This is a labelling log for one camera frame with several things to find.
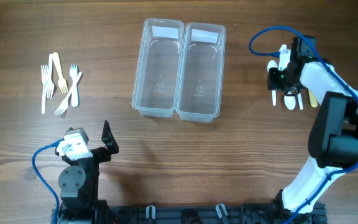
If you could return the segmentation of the white plastic spoon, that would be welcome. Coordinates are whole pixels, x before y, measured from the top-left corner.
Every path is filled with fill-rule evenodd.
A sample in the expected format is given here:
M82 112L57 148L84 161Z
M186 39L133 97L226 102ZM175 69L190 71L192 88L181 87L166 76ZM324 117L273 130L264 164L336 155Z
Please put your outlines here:
M301 97L301 93L297 94L297 100L298 100L299 109L303 110L303 100L302 100L302 97Z
M296 106L296 98L295 96L287 96L285 95L284 98L284 104L289 110L294 110Z
M267 71L269 71L271 68L277 68L277 67L278 67L278 65L277 65L276 61L271 60L271 61L269 61L268 65L267 65ZM276 106L276 104L277 104L277 93L276 93L275 90L272 90L271 92L272 92L272 105Z

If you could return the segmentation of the yellow plastic spoon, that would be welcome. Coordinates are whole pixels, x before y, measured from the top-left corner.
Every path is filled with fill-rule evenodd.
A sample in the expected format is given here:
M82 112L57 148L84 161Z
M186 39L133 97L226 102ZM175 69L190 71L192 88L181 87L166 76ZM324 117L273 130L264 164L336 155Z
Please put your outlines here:
M311 90L308 90L308 96L309 96L310 105L313 108L316 108L318 106L318 101L317 101L316 97L314 96L314 94L311 92Z

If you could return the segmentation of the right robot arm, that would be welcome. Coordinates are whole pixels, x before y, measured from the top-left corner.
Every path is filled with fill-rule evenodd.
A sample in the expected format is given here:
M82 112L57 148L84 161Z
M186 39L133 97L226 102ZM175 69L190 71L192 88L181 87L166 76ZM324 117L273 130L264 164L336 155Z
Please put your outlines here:
M308 138L306 163L270 204L270 217L282 220L312 212L335 180L358 168L358 91L320 62L304 63L295 79L320 107Z

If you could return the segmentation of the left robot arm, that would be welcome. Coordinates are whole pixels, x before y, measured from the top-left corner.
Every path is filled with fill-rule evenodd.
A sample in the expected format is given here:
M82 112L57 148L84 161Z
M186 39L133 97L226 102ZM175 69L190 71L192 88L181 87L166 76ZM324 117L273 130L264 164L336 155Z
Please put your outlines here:
M70 128L58 143L55 154L69 166L58 178L62 203L57 209L57 223L119 223L107 201L98 198L99 165L119 152L107 121L101 140L104 147L89 149L85 130Z

